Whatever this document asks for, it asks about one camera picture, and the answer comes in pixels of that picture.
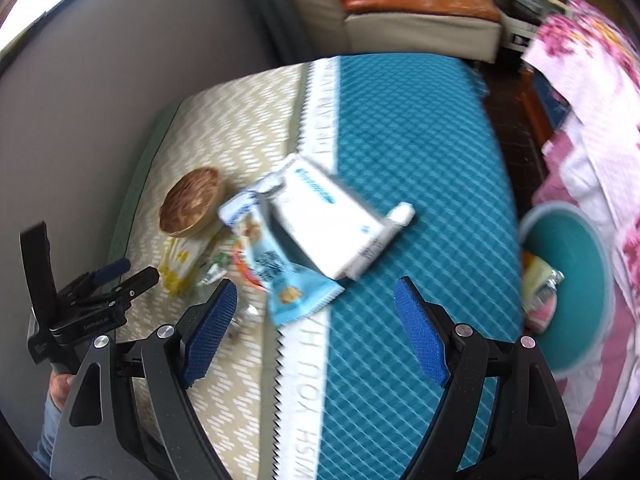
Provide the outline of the person's left hand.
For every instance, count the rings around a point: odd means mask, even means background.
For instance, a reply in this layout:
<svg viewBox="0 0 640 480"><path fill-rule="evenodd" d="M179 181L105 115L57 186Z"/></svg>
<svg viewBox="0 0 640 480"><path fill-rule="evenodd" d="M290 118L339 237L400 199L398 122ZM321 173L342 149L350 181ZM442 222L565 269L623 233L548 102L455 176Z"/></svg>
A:
<svg viewBox="0 0 640 480"><path fill-rule="evenodd" d="M70 395L70 389L72 388L73 381L75 379L74 374L62 374L52 372L49 380L49 396L54 406L63 411L66 400Z"/></svg>

